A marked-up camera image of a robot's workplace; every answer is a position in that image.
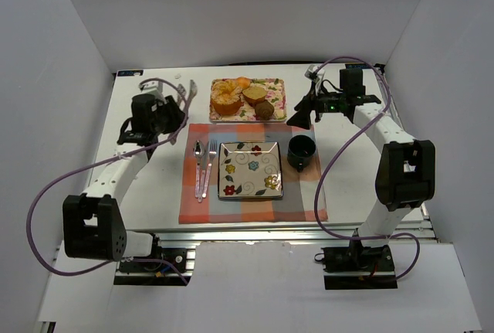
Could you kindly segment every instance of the pastry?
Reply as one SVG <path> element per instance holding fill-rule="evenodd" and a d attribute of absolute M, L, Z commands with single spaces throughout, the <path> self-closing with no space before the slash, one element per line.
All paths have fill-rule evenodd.
<path fill-rule="evenodd" d="M 267 121 L 274 114 L 275 107 L 268 100 L 264 100 L 255 106 L 255 115 Z"/>
<path fill-rule="evenodd" d="M 252 86 L 245 90 L 243 90 L 243 95 L 245 101 L 247 101 L 251 106 L 255 106 L 256 104 L 262 103 L 266 99 L 266 95 L 268 94 L 266 90 L 259 86 Z"/>
<path fill-rule="evenodd" d="M 211 104 L 220 115 L 233 115 L 242 106 L 242 87 L 235 80 L 219 81 L 211 88 Z"/>
<path fill-rule="evenodd" d="M 246 90 L 250 87 L 250 83 L 251 83 L 250 78 L 245 78 L 244 76 L 240 76 L 239 78 L 236 79 L 236 81 L 243 90 Z"/>

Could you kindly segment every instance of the mug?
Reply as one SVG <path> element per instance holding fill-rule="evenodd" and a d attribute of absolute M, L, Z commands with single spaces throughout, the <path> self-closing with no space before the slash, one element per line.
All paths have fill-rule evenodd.
<path fill-rule="evenodd" d="M 292 167 L 301 172 L 310 164 L 315 152 L 316 143 L 314 140 L 304 134 L 299 134 L 288 143 L 287 159 Z"/>

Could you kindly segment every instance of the spoon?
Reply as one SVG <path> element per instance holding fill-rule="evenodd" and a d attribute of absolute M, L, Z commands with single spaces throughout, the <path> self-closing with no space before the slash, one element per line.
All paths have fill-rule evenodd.
<path fill-rule="evenodd" d="M 201 160 L 206 152 L 206 148 L 202 142 L 197 140 L 194 144 L 193 153 L 198 163 L 195 165 L 195 197 L 199 197 L 199 177 L 201 173 Z"/>

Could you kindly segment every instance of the gray wall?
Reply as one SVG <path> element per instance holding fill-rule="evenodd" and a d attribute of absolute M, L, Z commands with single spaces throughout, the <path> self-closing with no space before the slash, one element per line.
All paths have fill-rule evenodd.
<path fill-rule="evenodd" d="M 31 332 L 48 273 L 25 238 L 35 194 L 92 160 L 111 74 L 70 0 L 0 0 L 0 331 Z M 67 180 L 42 200 L 34 234 L 50 260 L 62 235 Z"/>
<path fill-rule="evenodd" d="M 386 62 L 420 0 L 72 0 L 112 70 L 352 54 Z"/>
<path fill-rule="evenodd" d="M 482 327 L 494 332 L 494 0 L 422 0 L 387 65 L 405 127 L 437 148 L 438 235 L 455 245 Z"/>

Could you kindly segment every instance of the plaid placemat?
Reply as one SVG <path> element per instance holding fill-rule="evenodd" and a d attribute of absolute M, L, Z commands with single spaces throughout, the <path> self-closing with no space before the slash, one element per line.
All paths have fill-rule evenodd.
<path fill-rule="evenodd" d="M 262 221 L 315 221 L 314 195 L 321 176 L 316 152 L 302 173 L 288 164 L 286 154 L 293 136 L 305 134 L 315 140 L 314 130 L 286 124 L 190 124 L 184 157 L 179 223 L 250 223 Z M 218 158 L 213 162 L 208 196 L 202 203 L 194 197 L 196 159 L 192 149 L 197 140 L 222 142 L 277 141 L 281 151 L 283 197 L 281 199 L 220 200 Z M 324 191 L 319 197 L 320 218 L 327 219 Z"/>

